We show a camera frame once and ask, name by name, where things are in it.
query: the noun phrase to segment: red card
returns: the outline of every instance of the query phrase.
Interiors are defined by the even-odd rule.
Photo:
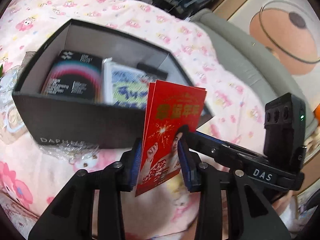
[[[205,90],[165,81],[150,84],[136,196],[180,172],[178,141],[196,130],[205,95]]]
[[[146,109],[146,116],[144,118],[144,128],[143,128],[143,139],[142,139],[142,151],[144,148],[144,142],[145,142],[145,137],[146,137],[146,132],[147,132],[147,127],[149,123],[149,117],[150,117],[150,109],[151,109],[151,104],[152,104],[152,99],[153,99],[153,93],[155,91],[155,85],[156,83],[149,83],[149,91],[148,91],[148,99],[147,99],[147,109]]]

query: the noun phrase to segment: colorful book cover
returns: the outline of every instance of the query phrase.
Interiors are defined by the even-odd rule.
[[[180,172],[178,141],[195,131],[206,91],[157,80],[150,84],[136,196]]]
[[[55,60],[42,93],[100,100],[102,58],[63,50]]]
[[[108,62],[105,68],[107,104],[146,109],[148,86],[156,79],[144,71]]]

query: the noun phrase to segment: black case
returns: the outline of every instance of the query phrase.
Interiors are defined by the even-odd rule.
[[[168,73],[169,82],[193,85],[170,52],[114,29],[69,20],[36,52],[12,92],[26,127],[42,145],[73,141],[100,148],[127,148],[143,135],[144,110],[41,94],[52,62],[64,49],[112,57],[130,67],[145,64]],[[211,118],[205,107],[199,126]]]
[[[299,172],[305,158],[306,104],[286,93],[265,107],[266,139],[263,153],[268,160],[292,173]]]

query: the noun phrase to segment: plastic wrap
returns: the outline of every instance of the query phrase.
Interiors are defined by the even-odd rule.
[[[5,144],[13,143],[27,131],[12,99],[21,72],[22,67],[15,66],[0,78],[0,139]]]
[[[83,142],[67,142],[58,145],[39,145],[40,150],[47,155],[73,163],[77,159],[87,159],[97,154],[99,147]]]

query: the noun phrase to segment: open box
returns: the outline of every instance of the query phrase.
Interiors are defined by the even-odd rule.
[[[167,72],[168,82],[193,85],[170,52],[114,29],[69,20],[36,52],[12,92],[26,127],[42,145],[73,141],[100,148],[126,148],[143,135],[144,110],[41,94],[52,62],[64,49],[112,57],[129,67],[142,63]],[[211,118],[205,107],[199,126]]]

